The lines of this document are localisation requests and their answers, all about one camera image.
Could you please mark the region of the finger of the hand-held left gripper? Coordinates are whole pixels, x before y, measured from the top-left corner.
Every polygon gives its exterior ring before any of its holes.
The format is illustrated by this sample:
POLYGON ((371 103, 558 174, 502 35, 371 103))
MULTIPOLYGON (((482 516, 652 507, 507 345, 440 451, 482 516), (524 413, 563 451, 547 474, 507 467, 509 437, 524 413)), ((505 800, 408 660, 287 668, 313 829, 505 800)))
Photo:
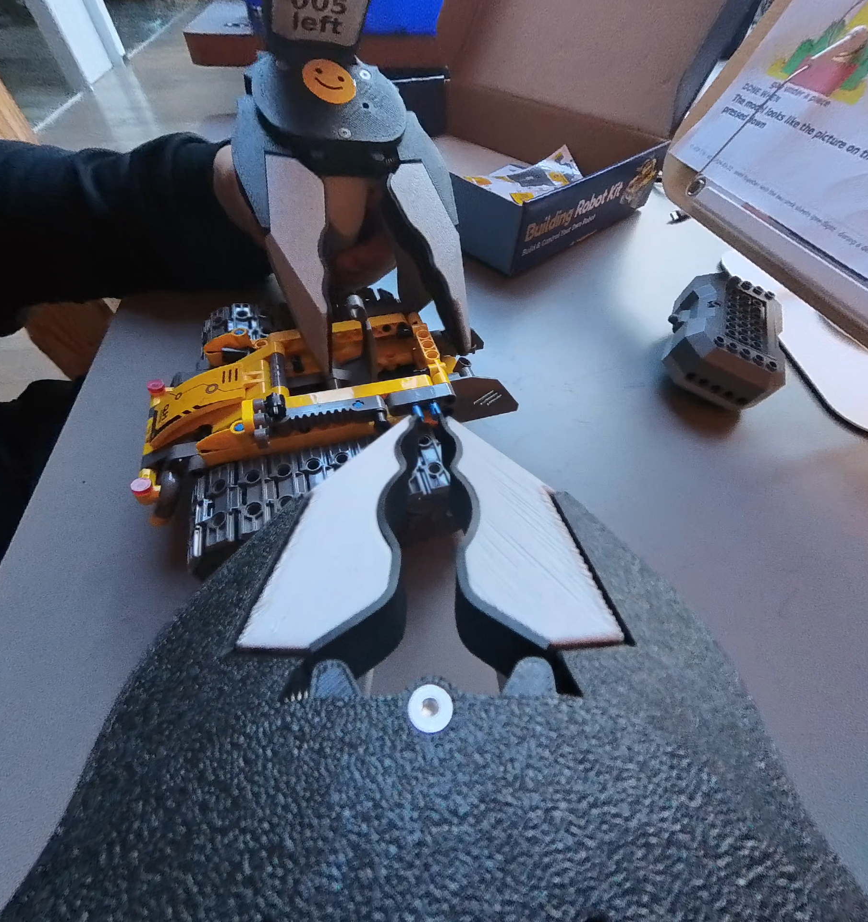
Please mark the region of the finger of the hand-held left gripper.
POLYGON ((394 247, 402 305, 418 313, 434 303, 455 352, 470 353, 461 239, 423 163, 402 164, 388 176, 385 226, 394 247))
POLYGON ((295 158, 266 155, 265 169, 269 261, 319 372, 331 376, 327 271, 322 260, 324 187, 321 179, 295 158))

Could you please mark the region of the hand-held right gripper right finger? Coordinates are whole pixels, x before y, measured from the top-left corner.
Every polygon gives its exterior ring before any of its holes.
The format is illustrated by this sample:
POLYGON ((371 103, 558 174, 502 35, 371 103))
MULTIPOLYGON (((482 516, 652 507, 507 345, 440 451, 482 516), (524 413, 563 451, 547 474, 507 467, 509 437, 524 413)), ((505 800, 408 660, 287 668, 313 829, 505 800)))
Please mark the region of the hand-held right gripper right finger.
POLYGON ((562 652, 623 644, 624 629, 554 490, 451 419, 444 458, 463 529, 456 622, 469 650, 506 677, 521 659, 539 656, 565 678, 562 652))

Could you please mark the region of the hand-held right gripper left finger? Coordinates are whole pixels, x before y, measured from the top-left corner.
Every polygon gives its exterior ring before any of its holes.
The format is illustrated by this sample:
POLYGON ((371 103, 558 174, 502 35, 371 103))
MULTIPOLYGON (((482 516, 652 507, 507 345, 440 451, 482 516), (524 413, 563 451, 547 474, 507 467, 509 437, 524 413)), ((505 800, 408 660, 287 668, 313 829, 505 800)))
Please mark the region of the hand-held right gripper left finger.
POLYGON ((338 659, 357 677, 399 644, 401 550, 415 420, 390 428, 308 496, 237 641, 238 651, 338 659))

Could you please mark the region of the dark toy piece blue pins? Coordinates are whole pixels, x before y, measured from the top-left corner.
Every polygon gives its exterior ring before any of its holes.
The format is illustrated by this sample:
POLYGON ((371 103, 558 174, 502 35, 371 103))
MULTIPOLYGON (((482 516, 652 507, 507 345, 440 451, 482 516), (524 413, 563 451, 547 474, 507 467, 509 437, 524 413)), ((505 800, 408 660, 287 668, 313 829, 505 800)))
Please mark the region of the dark toy piece blue pins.
POLYGON ((434 424, 419 422, 414 472, 408 481, 405 515, 400 539, 405 544, 456 529, 451 511, 451 474, 443 463, 442 448, 434 424))

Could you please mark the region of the yellow toy tracked robot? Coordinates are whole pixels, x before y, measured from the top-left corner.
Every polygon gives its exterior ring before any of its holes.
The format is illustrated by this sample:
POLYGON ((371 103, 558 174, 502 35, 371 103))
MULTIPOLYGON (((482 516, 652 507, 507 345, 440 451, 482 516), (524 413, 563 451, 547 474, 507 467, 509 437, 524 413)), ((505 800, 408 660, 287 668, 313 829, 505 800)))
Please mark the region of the yellow toy tracked robot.
POLYGON ((278 320, 255 303, 213 312, 196 371, 147 386, 143 454, 130 490, 156 524, 187 506, 187 567, 199 579, 402 418, 435 424, 440 411, 469 422, 519 407, 497 379, 474 375, 444 331, 388 291, 366 288, 337 308, 331 386, 302 334, 278 320), (291 407, 380 396, 389 416, 271 436, 256 431, 252 408, 270 394, 291 407))

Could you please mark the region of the person's left forearm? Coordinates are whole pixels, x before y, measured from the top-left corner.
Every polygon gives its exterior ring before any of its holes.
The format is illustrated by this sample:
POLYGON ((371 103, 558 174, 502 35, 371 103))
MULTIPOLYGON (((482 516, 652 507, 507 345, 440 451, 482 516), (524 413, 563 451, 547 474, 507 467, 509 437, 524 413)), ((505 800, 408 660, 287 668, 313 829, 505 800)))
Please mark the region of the person's left forearm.
POLYGON ((213 189, 220 149, 191 133, 126 153, 0 139, 0 337, 40 303, 265 279, 264 250, 213 189))

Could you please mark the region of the grey desk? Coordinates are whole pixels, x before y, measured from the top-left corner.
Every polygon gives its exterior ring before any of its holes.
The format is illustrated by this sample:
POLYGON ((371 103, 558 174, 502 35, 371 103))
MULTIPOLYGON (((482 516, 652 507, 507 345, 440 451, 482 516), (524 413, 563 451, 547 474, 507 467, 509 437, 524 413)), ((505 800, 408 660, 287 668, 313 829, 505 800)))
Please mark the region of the grey desk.
MULTIPOLYGON (((474 431, 575 496, 736 663, 815 822, 868 894, 868 439, 795 375, 737 419, 668 387, 672 303, 726 250, 634 216, 514 279, 470 263, 479 375, 519 401, 474 431)), ((184 539, 130 495, 146 384, 190 368, 217 294, 123 303, 0 570, 0 910, 128 674, 194 591, 184 539)))

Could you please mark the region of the person's left hand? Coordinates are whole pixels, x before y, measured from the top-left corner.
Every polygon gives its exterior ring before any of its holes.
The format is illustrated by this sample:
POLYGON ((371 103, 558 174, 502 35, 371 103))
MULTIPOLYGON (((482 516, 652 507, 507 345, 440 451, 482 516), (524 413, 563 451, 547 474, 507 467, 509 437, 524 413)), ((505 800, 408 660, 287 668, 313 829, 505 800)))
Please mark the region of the person's left hand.
POLYGON ((330 292, 344 297, 379 282, 396 267, 380 201, 381 181, 322 177, 326 229, 323 254, 330 292))

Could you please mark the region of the bag of toy parts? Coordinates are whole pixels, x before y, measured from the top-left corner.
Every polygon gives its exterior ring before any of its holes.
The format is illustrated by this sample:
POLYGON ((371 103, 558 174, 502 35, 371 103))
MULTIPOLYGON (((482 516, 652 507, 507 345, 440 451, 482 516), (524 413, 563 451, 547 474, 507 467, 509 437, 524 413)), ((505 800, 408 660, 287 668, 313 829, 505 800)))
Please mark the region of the bag of toy parts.
POLYGON ((533 165, 508 164, 487 175, 465 175, 476 188, 524 205, 583 178, 567 145, 533 165))

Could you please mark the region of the blue plastic bin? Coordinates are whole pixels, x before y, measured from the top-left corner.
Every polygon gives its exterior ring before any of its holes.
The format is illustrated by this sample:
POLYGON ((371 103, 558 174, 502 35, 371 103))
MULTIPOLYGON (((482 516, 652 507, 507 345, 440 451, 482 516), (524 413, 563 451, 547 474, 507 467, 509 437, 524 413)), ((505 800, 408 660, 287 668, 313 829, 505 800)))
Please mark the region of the blue plastic bin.
POLYGON ((367 7, 365 36, 433 37, 444 1, 372 0, 367 7))

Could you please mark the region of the dark blue cardboard kit box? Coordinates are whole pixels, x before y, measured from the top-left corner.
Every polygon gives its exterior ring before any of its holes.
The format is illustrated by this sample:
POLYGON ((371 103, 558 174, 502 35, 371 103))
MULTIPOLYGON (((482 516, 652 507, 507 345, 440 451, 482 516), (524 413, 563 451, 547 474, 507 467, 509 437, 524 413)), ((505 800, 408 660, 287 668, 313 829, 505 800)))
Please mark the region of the dark blue cardboard kit box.
POLYGON ((451 178, 467 253, 512 274, 626 211, 732 32, 740 2, 444 2, 433 37, 371 37, 357 58, 399 90, 451 178), (537 160, 567 145, 585 173, 527 205, 474 191, 446 142, 537 160))

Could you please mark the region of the grey brick battery block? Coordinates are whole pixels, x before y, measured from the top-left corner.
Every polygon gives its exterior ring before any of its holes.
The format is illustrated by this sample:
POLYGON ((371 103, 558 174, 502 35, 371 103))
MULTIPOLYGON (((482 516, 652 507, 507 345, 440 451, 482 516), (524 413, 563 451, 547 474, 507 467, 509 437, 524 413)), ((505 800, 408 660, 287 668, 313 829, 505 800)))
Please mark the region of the grey brick battery block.
POLYGON ((773 292, 720 270, 697 276, 674 303, 662 357, 671 380, 711 404, 740 411, 786 383, 773 292))

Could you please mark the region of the printed instruction sheet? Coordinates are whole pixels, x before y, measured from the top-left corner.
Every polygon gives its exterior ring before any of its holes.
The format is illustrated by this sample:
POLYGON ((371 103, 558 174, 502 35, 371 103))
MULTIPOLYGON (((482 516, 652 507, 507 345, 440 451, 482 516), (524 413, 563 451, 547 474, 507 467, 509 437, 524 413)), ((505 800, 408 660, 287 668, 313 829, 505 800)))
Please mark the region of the printed instruction sheet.
POLYGON ((868 279, 868 1, 795 1, 672 149, 868 279))

